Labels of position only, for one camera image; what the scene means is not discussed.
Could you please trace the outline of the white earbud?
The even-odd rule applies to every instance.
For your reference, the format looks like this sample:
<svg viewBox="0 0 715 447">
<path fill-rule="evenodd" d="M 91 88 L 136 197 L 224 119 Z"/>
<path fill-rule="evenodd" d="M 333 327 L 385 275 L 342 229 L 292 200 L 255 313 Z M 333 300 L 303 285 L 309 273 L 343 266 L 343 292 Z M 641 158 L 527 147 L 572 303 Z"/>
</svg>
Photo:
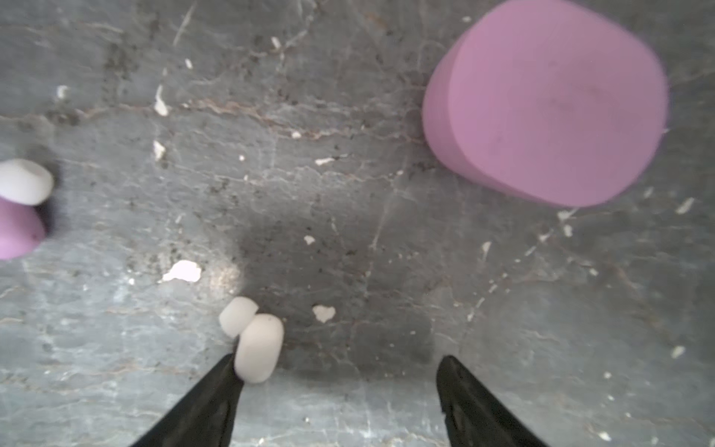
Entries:
<svg viewBox="0 0 715 447">
<path fill-rule="evenodd" d="M 258 310 L 255 301 L 240 296 L 219 315 L 222 331 L 236 340 L 236 376 L 251 385 L 264 383 L 276 370 L 285 335 L 280 318 Z"/>
</svg>

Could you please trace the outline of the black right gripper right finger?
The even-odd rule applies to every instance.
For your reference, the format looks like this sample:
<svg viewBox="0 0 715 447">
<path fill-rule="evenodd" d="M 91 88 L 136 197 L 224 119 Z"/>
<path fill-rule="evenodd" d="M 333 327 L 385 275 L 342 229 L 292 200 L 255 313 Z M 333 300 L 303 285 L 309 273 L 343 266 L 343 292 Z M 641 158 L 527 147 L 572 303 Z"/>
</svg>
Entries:
<svg viewBox="0 0 715 447">
<path fill-rule="evenodd" d="M 443 357 L 436 385 L 450 445 L 547 447 L 456 357 Z"/>
</svg>

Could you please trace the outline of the purple earbud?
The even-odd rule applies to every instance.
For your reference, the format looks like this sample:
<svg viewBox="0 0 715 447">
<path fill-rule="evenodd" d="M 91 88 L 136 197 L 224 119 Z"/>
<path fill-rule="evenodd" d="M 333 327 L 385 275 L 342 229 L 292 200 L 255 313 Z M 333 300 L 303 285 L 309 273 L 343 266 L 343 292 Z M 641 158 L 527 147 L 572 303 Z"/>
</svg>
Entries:
<svg viewBox="0 0 715 447">
<path fill-rule="evenodd" d="M 34 251 L 47 231 L 36 206 L 48 200 L 55 186 L 45 167 L 27 159 L 1 163 L 1 259 L 12 260 Z"/>
</svg>

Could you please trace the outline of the pink oval earbud case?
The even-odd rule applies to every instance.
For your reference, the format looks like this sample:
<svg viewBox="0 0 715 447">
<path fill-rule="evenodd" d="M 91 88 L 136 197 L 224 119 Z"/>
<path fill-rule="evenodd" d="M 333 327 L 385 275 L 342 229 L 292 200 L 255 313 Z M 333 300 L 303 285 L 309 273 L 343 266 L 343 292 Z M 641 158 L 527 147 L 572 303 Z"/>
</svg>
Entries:
<svg viewBox="0 0 715 447">
<path fill-rule="evenodd" d="M 668 119 L 657 54 L 570 1 L 506 1 L 452 45 L 426 87 L 424 135 L 467 180 L 564 207 L 603 204 L 653 160 Z"/>
</svg>

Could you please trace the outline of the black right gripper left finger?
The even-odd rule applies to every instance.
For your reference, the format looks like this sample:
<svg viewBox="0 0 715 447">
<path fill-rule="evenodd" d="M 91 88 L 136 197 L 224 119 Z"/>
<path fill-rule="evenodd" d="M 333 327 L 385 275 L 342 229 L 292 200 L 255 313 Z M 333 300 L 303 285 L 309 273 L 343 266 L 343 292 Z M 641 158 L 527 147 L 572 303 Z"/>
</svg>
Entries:
<svg viewBox="0 0 715 447">
<path fill-rule="evenodd" d="M 244 382 L 224 356 L 133 447 L 227 447 Z"/>
</svg>

